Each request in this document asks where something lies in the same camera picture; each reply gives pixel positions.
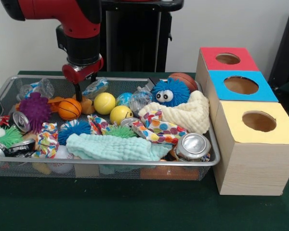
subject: wire mesh basket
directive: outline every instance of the wire mesh basket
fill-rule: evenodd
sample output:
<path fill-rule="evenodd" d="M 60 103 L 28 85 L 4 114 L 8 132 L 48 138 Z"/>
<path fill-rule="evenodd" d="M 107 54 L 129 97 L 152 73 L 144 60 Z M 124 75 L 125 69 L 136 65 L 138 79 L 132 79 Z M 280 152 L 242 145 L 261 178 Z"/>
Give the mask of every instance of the wire mesh basket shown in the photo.
<path fill-rule="evenodd" d="M 20 88 L 47 78 L 54 86 L 55 96 L 65 98 L 75 94 L 74 86 L 64 77 L 57 76 L 14 76 L 9 78 L 0 89 L 0 116 L 8 115 L 18 103 L 16 96 Z M 137 87 L 148 83 L 145 78 L 108 77 L 107 92 L 118 97 L 124 92 L 135 92 Z M 90 84 L 89 80 L 80 83 L 81 89 Z M 109 121 L 109 117 L 99 115 Z M 51 123 L 60 127 L 64 121 L 53 113 Z M 214 130 L 210 126 L 205 136 L 211 141 L 210 160 L 208 162 L 159 162 L 159 161 L 97 161 L 81 159 L 42 159 L 0 157 L 0 176 L 6 177 L 51 177 L 51 178 L 102 178 L 102 179 L 151 179 L 151 180 L 202 180 L 211 166 L 220 160 L 219 147 Z M 56 173 L 52 167 L 69 169 Z"/>

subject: blue fuzzy toy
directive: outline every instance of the blue fuzzy toy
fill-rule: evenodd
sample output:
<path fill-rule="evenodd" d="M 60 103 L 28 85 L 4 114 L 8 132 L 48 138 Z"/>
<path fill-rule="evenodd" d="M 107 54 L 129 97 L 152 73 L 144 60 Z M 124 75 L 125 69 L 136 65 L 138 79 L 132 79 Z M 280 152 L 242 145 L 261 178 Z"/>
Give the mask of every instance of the blue fuzzy toy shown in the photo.
<path fill-rule="evenodd" d="M 58 141 L 60 145 L 66 145 L 66 140 L 72 134 L 80 135 L 82 133 L 91 134 L 91 127 L 86 121 L 76 121 L 73 124 L 67 122 L 63 125 L 63 128 L 58 133 Z"/>
<path fill-rule="evenodd" d="M 167 106 L 175 107 L 182 103 L 187 103 L 189 99 L 189 89 L 185 83 L 168 78 L 167 82 L 161 80 L 152 89 L 155 102 Z"/>

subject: round hole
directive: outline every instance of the round hole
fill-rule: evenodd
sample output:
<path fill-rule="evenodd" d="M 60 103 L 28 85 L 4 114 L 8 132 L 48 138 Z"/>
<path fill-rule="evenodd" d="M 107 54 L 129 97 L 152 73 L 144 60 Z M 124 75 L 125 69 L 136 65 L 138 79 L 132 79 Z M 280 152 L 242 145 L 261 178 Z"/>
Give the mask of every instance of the round hole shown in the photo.
<path fill-rule="evenodd" d="M 242 119 L 246 126 L 256 131 L 269 132 L 276 128 L 276 120 L 265 112 L 246 112 Z"/>
<path fill-rule="evenodd" d="M 225 79 L 223 83 L 228 90 L 244 95 L 254 94 L 259 89 L 257 83 L 242 76 L 231 76 Z"/>
<path fill-rule="evenodd" d="M 222 53 L 216 56 L 216 60 L 222 64 L 234 65 L 241 62 L 240 58 L 235 54 Z"/>

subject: red box top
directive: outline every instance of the red box top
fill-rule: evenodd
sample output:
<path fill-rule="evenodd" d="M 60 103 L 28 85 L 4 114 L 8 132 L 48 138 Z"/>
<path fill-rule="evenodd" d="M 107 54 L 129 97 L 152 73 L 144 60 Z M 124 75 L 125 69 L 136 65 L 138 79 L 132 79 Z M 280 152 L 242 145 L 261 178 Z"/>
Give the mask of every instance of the red box top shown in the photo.
<path fill-rule="evenodd" d="M 201 47 L 209 71 L 259 71 L 246 48 Z"/>

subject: small basketball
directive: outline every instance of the small basketball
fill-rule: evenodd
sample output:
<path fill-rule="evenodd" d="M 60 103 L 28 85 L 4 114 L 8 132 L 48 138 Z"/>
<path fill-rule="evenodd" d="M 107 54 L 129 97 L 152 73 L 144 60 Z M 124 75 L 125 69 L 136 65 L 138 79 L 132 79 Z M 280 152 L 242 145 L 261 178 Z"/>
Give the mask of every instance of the small basketball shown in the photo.
<path fill-rule="evenodd" d="M 81 105 L 72 98 L 64 99 L 59 104 L 58 114 L 63 120 L 77 119 L 81 115 Z"/>
<path fill-rule="evenodd" d="M 191 93 L 198 90 L 196 82 L 188 74 L 172 73 L 169 77 L 185 83 Z"/>

